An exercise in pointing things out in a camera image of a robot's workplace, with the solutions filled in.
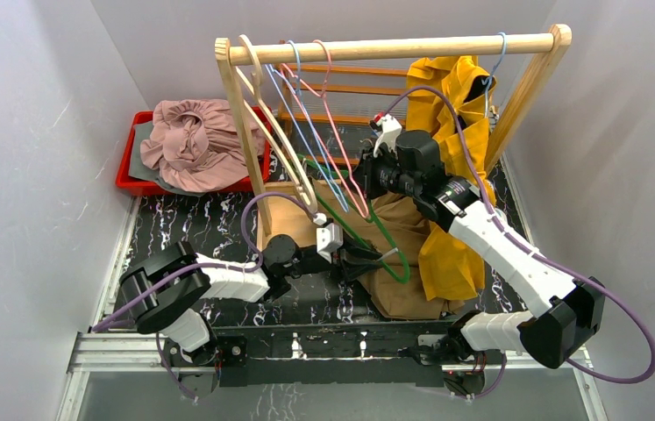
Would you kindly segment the brown skirt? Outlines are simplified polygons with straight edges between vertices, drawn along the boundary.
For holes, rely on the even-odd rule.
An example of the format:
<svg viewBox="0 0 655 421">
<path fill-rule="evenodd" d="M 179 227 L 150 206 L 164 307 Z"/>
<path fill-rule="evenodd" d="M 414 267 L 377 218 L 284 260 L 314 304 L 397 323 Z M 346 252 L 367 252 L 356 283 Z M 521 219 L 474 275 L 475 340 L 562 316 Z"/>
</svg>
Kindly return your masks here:
<svg viewBox="0 0 655 421">
<path fill-rule="evenodd" d="M 477 297 L 474 286 L 463 289 L 460 296 L 430 298 L 425 294 L 421 277 L 421 246 L 431 234 L 431 224 L 416 209 L 411 198 L 388 193 L 372 201 L 375 215 L 398 249 L 385 259 L 388 268 L 404 275 L 403 262 L 409 265 L 409 279 L 398 282 L 380 268 L 359 278 L 380 314 L 394 319 L 438 319 L 443 312 L 454 312 Z"/>
</svg>

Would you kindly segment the green hanger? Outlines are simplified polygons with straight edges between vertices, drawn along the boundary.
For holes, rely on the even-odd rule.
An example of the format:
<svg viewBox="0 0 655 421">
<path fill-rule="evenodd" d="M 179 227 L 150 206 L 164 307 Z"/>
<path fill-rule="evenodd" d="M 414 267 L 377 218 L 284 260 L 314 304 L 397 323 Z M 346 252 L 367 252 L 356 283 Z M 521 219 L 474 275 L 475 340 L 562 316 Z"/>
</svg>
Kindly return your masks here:
<svg viewBox="0 0 655 421">
<path fill-rule="evenodd" d="M 331 168 L 328 164 L 323 162 L 316 161 L 313 156 L 307 156 L 303 154 L 298 154 L 297 157 L 301 160 L 302 166 L 305 168 L 315 169 L 321 176 L 322 180 L 326 182 L 328 190 L 332 192 L 333 188 L 337 188 L 340 184 L 340 181 L 337 178 L 335 173 L 331 173 Z M 317 178 L 313 180 L 314 189 L 317 188 L 317 183 L 322 181 Z M 320 206 L 324 208 L 331 217 L 342 226 L 343 230 L 351 235 L 352 238 L 360 241 L 361 243 L 368 245 L 370 244 L 374 248 L 377 247 L 378 243 L 373 241 L 370 242 L 366 233 L 380 233 L 381 237 L 388 243 L 385 247 L 385 253 L 382 256 L 380 262 L 383 264 L 383 269 L 397 282 L 401 284 L 406 284 L 410 280 L 410 264 L 403 253 L 403 251 L 398 247 L 395 242 L 395 239 L 390 234 L 389 230 L 384 226 L 382 220 L 375 213 L 373 204 L 370 200 L 367 199 L 367 203 L 370 210 L 370 217 L 368 220 L 364 220 L 352 207 L 351 204 L 348 205 L 347 210 L 345 210 L 345 203 L 340 200 L 340 196 L 332 196 L 338 200 L 338 209 L 335 210 L 330 204 L 326 202 L 322 196 L 315 191 L 317 195 L 317 200 L 320 203 Z M 399 262 L 402 265 L 403 273 L 401 275 L 397 274 L 396 271 L 388 264 L 388 259 L 391 256 L 395 256 L 399 259 Z"/>
</svg>

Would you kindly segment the beige wooden hanger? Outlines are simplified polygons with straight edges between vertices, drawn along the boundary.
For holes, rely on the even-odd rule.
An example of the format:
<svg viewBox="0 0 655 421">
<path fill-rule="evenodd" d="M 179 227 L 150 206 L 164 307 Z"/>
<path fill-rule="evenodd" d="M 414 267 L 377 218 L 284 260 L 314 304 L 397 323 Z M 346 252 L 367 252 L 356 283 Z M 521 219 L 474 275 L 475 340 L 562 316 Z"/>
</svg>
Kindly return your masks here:
<svg viewBox="0 0 655 421">
<path fill-rule="evenodd" d="M 254 117 L 255 123 L 265 133 L 266 141 L 271 146 L 278 161 L 282 164 L 285 173 L 294 185 L 294 195 L 309 212 L 318 211 L 317 195 L 307 176 L 305 170 L 301 167 L 299 158 L 293 148 L 288 136 L 279 125 L 273 112 L 267 107 L 262 94 L 261 84 L 263 82 L 263 69 L 260 64 L 258 55 L 255 53 L 254 46 L 248 37 L 244 34 L 239 36 L 239 43 L 244 48 L 246 58 L 252 62 L 253 71 L 250 76 L 246 76 L 239 68 L 239 65 L 231 65 L 234 71 L 234 81 L 237 88 L 241 88 L 246 94 L 249 94 L 255 100 L 256 105 L 263 113 L 265 120 L 271 128 L 267 129 L 264 123 L 256 115 L 253 107 L 243 101 L 244 109 L 250 117 Z"/>
</svg>

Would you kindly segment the pink hanger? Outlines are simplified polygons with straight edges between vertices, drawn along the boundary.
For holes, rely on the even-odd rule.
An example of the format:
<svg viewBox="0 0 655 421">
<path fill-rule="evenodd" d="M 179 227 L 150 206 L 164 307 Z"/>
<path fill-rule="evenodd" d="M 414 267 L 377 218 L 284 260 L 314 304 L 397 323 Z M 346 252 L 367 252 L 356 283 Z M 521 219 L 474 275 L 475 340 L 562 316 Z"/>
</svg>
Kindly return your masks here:
<svg viewBox="0 0 655 421">
<path fill-rule="evenodd" d="M 285 44 L 290 46 L 295 56 L 296 71 L 292 70 L 287 64 L 281 64 L 276 74 L 287 84 L 288 91 L 291 94 L 292 99 L 295 100 L 298 109 L 304 115 L 306 122 L 312 131 L 313 137 L 317 141 L 317 148 L 323 157 L 324 163 L 329 165 L 331 168 L 331 173 L 335 173 L 337 175 L 337 178 L 340 181 L 340 186 L 344 189 L 344 192 L 339 196 L 340 200 L 345 203 L 345 211 L 347 211 L 348 205 L 351 204 L 356 212 L 364 220 L 368 220 L 370 217 L 370 210 L 367 200 L 364 197 L 362 190 L 358 186 L 357 181 L 352 175 L 352 164 L 348 158 L 345 144 L 338 132 L 336 122 L 331 114 L 331 110 L 326 99 L 326 86 L 327 82 L 329 81 L 330 69 L 325 73 L 324 81 L 320 85 L 320 90 L 316 91 L 308 82 L 304 81 L 302 78 L 302 61 L 299 48 L 296 46 L 296 43 L 293 40 L 287 40 Z M 327 122 L 334 136 L 335 145 L 338 147 L 340 155 L 343 158 L 343 164 L 338 164 L 336 159 L 332 156 L 326 141 L 322 138 L 314 126 L 314 121 L 311 118 L 310 113 L 306 110 L 306 106 L 304 105 L 303 88 L 305 88 L 309 93 L 322 101 L 323 109 L 326 112 Z"/>
</svg>

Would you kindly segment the pink skirt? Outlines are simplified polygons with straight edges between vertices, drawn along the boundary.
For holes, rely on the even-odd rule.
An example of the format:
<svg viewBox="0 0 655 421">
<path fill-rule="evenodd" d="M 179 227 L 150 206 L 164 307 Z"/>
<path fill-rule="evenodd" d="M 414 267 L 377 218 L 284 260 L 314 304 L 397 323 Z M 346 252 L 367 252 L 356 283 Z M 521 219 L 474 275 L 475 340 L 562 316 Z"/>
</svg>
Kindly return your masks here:
<svg viewBox="0 0 655 421">
<path fill-rule="evenodd" d="M 164 183 L 187 193 L 219 191 L 248 176 L 231 106 L 224 99 L 159 102 L 139 153 Z"/>
</svg>

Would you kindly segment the grey pleated skirt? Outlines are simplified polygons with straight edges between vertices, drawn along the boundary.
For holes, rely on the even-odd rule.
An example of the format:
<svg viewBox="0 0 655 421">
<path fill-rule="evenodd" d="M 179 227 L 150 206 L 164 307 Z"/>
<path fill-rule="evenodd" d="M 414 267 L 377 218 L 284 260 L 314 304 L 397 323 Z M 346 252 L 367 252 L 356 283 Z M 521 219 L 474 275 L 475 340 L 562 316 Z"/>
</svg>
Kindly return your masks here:
<svg viewBox="0 0 655 421">
<path fill-rule="evenodd" d="M 167 194 L 184 195 L 185 192 L 165 182 L 159 170 L 146 166 L 141 158 L 141 145 L 149 139 L 153 122 L 135 124 L 132 128 L 131 151 L 127 159 L 127 169 L 122 172 L 123 186 L 134 196 L 160 196 Z"/>
</svg>

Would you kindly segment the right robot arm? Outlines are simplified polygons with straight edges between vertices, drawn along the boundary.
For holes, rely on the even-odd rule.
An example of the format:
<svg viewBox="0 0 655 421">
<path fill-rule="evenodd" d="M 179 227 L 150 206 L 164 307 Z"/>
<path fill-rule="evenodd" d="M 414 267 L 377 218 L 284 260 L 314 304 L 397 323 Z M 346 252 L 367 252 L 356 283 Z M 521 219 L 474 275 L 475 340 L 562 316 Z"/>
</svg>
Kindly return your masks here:
<svg viewBox="0 0 655 421">
<path fill-rule="evenodd" d="M 365 146 L 352 175 L 370 198 L 388 192 L 411 198 L 426 219 L 474 250 L 523 299 L 525 311 L 471 311 L 457 320 L 448 339 L 455 360 L 515 351 L 558 368 L 598 332 L 605 297 L 596 281 L 578 281 L 537 260 L 531 245 L 487 208 L 477 186 L 445 173 L 428 132 L 404 132 L 393 148 L 380 141 Z"/>
</svg>

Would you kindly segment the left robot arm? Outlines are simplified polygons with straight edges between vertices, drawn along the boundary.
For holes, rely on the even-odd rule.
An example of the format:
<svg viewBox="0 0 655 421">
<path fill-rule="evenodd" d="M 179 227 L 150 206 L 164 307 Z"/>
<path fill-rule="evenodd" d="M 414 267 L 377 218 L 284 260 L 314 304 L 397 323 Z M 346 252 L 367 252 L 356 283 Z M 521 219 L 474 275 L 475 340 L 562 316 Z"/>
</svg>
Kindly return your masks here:
<svg viewBox="0 0 655 421">
<path fill-rule="evenodd" d="M 175 350 L 174 362 L 208 366 L 225 347 L 194 310 L 198 301 L 270 302 L 290 291 L 291 278 L 326 273 L 350 282 L 382 265 L 381 253 L 350 236 L 298 246 L 287 234 L 279 234 L 262 254 L 261 265 L 229 262 L 195 253 L 189 242 L 179 241 L 127 270 L 119 296 L 124 303 L 134 303 L 129 313 L 137 332 L 166 337 L 164 356 Z"/>
</svg>

